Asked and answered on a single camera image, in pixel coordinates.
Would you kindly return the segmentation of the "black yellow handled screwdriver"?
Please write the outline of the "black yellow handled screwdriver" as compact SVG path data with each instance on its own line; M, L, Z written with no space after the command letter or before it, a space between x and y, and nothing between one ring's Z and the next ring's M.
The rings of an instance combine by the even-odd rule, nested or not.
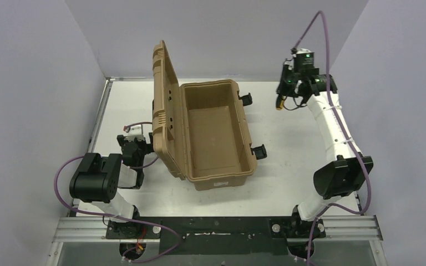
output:
M284 97L282 95L278 95L276 98L275 107L277 110L283 109Z

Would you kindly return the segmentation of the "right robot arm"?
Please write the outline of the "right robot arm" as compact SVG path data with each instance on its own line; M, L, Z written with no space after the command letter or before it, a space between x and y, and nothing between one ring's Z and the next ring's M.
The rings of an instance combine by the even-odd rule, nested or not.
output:
M318 235L315 218L341 198L358 191L373 167L354 143L343 118L337 87L331 75L321 74L314 65L314 53L292 49L292 58L283 62L277 87L276 109L285 108L287 99L301 99L296 108L311 111L324 141L327 163L313 175L314 189L292 211L292 236Z

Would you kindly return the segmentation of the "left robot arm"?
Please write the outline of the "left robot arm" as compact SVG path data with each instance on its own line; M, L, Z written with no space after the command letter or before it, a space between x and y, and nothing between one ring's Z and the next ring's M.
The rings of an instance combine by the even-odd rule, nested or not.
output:
M153 152L140 133L117 136L121 153L83 156L69 185L70 195L98 207L108 217L103 218L110 233L134 239L143 236L145 226L138 220L138 208L129 203L118 189L138 190L144 182L144 159Z

